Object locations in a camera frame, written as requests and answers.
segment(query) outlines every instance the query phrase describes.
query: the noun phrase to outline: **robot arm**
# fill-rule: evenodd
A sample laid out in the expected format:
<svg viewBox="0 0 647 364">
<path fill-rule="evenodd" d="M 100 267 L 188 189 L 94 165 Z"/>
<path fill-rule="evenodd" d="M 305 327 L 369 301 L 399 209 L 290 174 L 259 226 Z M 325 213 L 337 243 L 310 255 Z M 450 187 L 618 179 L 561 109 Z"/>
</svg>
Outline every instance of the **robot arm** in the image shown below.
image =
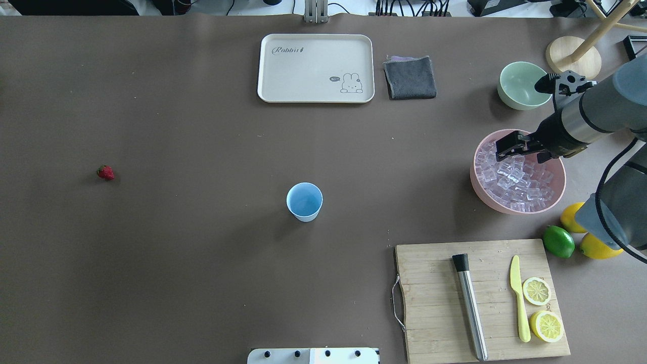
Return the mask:
<svg viewBox="0 0 647 364">
<path fill-rule="evenodd" d="M 576 81 L 573 75 L 578 76 L 571 71 L 563 75 L 567 78 L 564 82 L 572 84 Z M 647 55 L 624 64 L 583 93 L 568 96 L 570 100 L 555 103 L 556 111 L 534 133 L 522 135 L 515 131 L 498 140 L 497 158 L 531 153 L 539 153 L 540 163 L 561 156 L 568 158 L 602 136 L 624 128 L 647 141 Z M 647 146 L 604 183 L 599 197 L 604 219 L 613 234 L 623 245 L 646 250 Z M 600 224 L 595 194 L 578 211 L 576 220 L 610 247 L 620 249 Z"/>
</svg>

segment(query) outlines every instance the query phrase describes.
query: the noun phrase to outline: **blue cup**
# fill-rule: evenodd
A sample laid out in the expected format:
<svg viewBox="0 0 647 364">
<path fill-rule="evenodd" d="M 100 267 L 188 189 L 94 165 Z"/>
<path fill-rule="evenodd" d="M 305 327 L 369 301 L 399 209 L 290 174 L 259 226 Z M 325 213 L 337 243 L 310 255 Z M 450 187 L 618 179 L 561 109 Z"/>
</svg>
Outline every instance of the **blue cup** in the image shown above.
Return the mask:
<svg viewBox="0 0 647 364">
<path fill-rule="evenodd" d="M 295 218 L 303 222 L 313 221 L 324 202 L 324 195 L 312 183 L 301 182 L 287 193 L 287 208 Z"/>
</svg>

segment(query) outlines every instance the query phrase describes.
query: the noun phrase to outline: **green lime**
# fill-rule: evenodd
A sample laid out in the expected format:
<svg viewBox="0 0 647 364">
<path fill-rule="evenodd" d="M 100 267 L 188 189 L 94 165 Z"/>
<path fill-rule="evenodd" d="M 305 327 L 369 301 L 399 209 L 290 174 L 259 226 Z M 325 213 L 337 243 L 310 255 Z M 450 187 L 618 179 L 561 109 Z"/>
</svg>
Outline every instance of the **green lime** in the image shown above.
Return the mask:
<svg viewBox="0 0 647 364">
<path fill-rule="evenodd" d="M 546 250 L 560 258 L 570 258 L 575 251 L 573 237 L 559 226 L 548 226 L 542 239 Z"/>
</svg>

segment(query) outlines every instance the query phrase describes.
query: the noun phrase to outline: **knife handle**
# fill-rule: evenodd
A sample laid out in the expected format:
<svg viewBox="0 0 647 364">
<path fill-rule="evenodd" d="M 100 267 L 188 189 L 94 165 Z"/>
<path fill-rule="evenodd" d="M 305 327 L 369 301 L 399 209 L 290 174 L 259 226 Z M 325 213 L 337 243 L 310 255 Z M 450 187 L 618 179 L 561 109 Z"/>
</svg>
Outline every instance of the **knife handle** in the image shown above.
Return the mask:
<svg viewBox="0 0 647 364">
<path fill-rule="evenodd" d="M 519 321 L 519 338 L 524 343 L 530 341 L 530 326 L 528 326 L 528 315 L 525 311 L 523 295 L 517 294 L 517 316 Z"/>
</svg>

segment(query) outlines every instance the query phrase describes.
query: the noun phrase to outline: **wooden cutting board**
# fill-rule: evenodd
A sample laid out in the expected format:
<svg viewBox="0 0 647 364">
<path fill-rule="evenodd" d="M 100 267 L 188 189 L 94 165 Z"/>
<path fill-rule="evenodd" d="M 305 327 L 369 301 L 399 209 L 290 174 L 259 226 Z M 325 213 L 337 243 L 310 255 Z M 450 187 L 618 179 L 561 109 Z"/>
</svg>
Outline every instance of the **wooden cutting board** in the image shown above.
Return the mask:
<svg viewBox="0 0 647 364">
<path fill-rule="evenodd" d="M 395 248 L 404 301 L 409 364 L 477 361 L 452 255 L 467 253 L 488 360 L 570 355 L 566 335 L 546 343 L 531 334 L 524 343 L 517 329 L 516 296 L 510 262 L 520 258 L 521 281 L 541 277 L 553 291 L 546 306 L 525 301 L 530 317 L 550 309 L 560 317 L 551 270 L 540 239 L 398 245 Z"/>
</svg>

